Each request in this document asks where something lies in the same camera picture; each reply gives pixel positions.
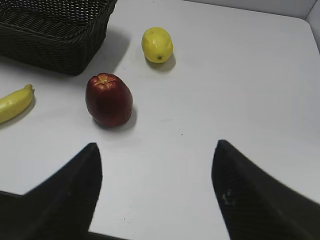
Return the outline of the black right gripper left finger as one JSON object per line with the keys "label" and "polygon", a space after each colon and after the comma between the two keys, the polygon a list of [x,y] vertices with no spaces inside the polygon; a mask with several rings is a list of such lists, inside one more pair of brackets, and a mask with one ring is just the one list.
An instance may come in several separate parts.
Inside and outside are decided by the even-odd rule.
{"label": "black right gripper left finger", "polygon": [[102,186],[102,161],[89,143],[25,194],[0,193],[2,240],[85,240]]}

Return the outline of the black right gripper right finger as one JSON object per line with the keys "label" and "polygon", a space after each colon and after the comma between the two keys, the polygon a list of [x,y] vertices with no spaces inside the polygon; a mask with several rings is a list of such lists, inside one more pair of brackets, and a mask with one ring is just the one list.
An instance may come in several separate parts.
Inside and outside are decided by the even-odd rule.
{"label": "black right gripper right finger", "polygon": [[320,205],[263,171],[227,140],[217,142],[214,193],[232,240],[318,240]]}

